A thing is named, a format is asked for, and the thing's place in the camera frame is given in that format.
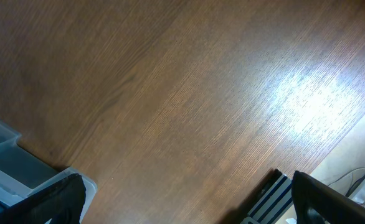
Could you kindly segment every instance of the clear plastic bin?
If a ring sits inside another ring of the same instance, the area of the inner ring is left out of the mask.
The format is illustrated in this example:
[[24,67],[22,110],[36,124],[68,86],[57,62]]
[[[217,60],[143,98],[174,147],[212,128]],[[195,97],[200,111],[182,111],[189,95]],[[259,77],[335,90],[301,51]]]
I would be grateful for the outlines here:
[[[77,170],[69,167],[57,172],[17,145],[19,133],[0,121],[0,202],[12,206],[28,196],[56,183]],[[97,192],[94,181],[83,177],[86,201],[80,221]]]

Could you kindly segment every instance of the floor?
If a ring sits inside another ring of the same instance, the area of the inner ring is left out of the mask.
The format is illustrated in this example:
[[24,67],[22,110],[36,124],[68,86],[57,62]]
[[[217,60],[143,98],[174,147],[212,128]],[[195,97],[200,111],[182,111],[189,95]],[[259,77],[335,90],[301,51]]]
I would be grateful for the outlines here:
[[365,114],[365,1],[0,1],[0,119],[84,223],[217,223]]
[[[329,185],[349,171],[365,167],[365,115],[315,168],[311,176]],[[350,186],[365,174],[365,170],[353,172],[330,187],[345,195]],[[282,215],[277,224],[287,224],[286,219],[296,219],[294,207]]]

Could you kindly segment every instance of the black cable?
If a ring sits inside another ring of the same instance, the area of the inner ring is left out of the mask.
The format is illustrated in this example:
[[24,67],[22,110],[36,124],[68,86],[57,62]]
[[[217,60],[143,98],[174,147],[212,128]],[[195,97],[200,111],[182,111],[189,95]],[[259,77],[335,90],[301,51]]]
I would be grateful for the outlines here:
[[361,177],[360,179],[356,180],[355,183],[352,184],[352,186],[350,186],[349,190],[347,191],[346,193],[346,197],[349,197],[352,193],[352,189],[353,187],[359,182],[359,181],[363,181],[365,179],[365,176],[364,177]]

